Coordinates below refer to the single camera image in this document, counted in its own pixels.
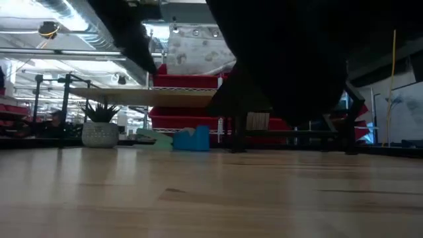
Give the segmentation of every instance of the exposed ductwork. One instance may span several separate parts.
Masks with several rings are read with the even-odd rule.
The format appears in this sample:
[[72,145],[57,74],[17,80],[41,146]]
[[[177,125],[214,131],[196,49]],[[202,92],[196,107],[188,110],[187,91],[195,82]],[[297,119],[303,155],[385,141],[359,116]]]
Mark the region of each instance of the exposed ductwork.
[[[74,0],[69,3],[67,0],[33,0],[43,7],[49,9],[54,17],[64,27],[73,31],[83,31],[93,34],[78,34],[82,40],[96,50],[118,51],[113,44],[114,39],[97,17],[92,7],[86,0]],[[119,65],[128,70],[128,74],[140,85],[145,85],[145,71],[130,59],[118,62]]]

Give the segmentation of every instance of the green object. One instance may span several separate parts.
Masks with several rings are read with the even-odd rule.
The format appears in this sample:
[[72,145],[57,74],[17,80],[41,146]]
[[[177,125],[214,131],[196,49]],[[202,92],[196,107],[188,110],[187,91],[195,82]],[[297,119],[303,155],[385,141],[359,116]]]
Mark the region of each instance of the green object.
[[108,107],[107,104],[97,103],[95,109],[88,104],[88,108],[81,106],[81,110],[87,115],[93,122],[106,122],[109,123],[113,116],[119,112],[120,109],[116,109],[116,105]]
[[159,149],[159,150],[172,150],[173,146],[173,138],[170,136],[166,136],[162,133],[155,132],[153,130],[146,130],[146,129],[137,129],[137,135],[143,135],[152,139],[155,139],[156,142],[153,145],[134,145],[136,148],[142,149]]

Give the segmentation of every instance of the blue object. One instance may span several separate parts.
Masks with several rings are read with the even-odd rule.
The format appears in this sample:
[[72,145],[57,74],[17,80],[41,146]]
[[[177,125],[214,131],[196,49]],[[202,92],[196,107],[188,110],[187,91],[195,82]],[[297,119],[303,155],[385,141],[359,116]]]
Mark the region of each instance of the blue object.
[[173,149],[189,151],[209,151],[209,127],[197,126],[196,131],[192,136],[187,131],[175,133],[173,135]]

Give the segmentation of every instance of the wooden table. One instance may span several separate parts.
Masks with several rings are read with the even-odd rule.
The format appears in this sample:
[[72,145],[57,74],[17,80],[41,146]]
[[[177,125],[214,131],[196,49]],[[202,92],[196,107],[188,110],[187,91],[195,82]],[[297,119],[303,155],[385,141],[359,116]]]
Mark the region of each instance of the wooden table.
[[214,91],[168,91],[147,89],[71,89],[70,93],[104,102],[119,105],[168,106],[204,108],[211,101]]
[[421,237],[423,161],[305,151],[0,151],[1,237]]

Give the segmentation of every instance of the yellow cable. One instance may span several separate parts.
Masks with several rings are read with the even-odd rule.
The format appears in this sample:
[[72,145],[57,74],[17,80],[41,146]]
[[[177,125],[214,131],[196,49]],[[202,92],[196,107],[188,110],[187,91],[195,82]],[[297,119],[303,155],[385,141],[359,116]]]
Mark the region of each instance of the yellow cable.
[[388,140],[388,130],[390,130],[389,125],[391,124],[391,104],[392,104],[391,97],[392,97],[392,88],[394,85],[394,75],[395,75],[396,45],[397,45],[397,30],[394,30],[394,41],[393,41],[393,48],[392,48],[392,74],[391,74],[391,84],[389,86],[388,110],[387,110],[388,113],[386,118],[386,137],[385,137],[385,141],[382,143],[382,147],[385,147],[385,143]]
[[41,36],[50,36],[50,37],[52,37],[52,35],[53,35],[54,33],[58,32],[58,31],[59,31],[59,29],[60,29],[60,27],[57,27],[54,31],[52,31],[52,32],[50,32],[50,33],[45,33],[45,34],[39,33],[39,34],[40,34]]

